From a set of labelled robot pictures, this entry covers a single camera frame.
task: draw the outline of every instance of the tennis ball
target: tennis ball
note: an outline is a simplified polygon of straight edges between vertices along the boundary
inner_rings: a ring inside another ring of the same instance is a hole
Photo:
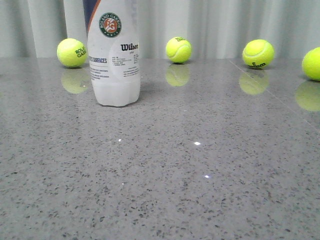
[[[81,66],[88,56],[84,44],[74,38],[61,41],[56,48],[56,55],[60,63],[68,68]]]
[[[168,41],[165,51],[172,62],[182,64],[190,58],[192,46],[187,39],[176,36]]]
[[[261,69],[272,62],[274,47],[263,39],[248,42],[242,52],[242,59],[251,68]]]
[[[66,69],[61,76],[61,84],[71,94],[80,94],[87,90],[90,75],[83,68]]]
[[[320,82],[305,81],[295,91],[295,101],[310,112],[320,111]]]
[[[251,70],[240,76],[239,85],[246,94],[262,94],[269,86],[269,77],[263,70]]]
[[[312,49],[304,56],[302,70],[310,79],[320,81],[320,47]]]
[[[165,79],[173,87],[181,87],[188,83],[190,70],[187,65],[171,64],[166,70]]]

